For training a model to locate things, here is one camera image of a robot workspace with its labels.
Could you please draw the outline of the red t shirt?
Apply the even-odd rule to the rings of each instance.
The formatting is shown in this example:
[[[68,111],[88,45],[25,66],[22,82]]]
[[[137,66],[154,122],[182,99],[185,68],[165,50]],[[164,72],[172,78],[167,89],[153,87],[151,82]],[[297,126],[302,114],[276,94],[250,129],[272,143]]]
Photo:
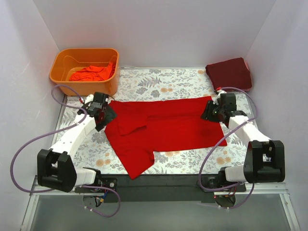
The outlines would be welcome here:
[[[133,180],[154,164],[154,152],[215,146],[224,136],[219,123],[201,115],[210,97],[155,102],[111,101],[115,111],[105,134]]]

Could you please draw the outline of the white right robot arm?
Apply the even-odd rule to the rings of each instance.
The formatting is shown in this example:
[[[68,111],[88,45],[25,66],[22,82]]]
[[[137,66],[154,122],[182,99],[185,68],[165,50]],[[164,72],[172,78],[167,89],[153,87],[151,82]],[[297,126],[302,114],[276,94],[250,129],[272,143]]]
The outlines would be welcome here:
[[[261,133],[236,104],[207,102],[201,115],[211,122],[222,122],[231,129],[247,147],[244,164],[226,167],[224,175],[218,178],[218,187],[229,191],[235,182],[268,183],[285,179],[284,144]]]

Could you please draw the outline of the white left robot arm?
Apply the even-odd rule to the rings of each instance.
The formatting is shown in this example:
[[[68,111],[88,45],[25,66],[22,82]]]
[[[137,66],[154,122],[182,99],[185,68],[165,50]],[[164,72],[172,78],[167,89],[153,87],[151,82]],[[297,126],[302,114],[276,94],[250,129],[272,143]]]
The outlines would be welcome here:
[[[93,131],[101,131],[116,118],[108,103],[90,102],[77,112],[72,128],[48,150],[42,149],[37,155],[38,184],[54,190],[70,192],[76,186],[86,187],[93,193],[102,188],[100,171],[73,164],[74,155],[84,139]]]

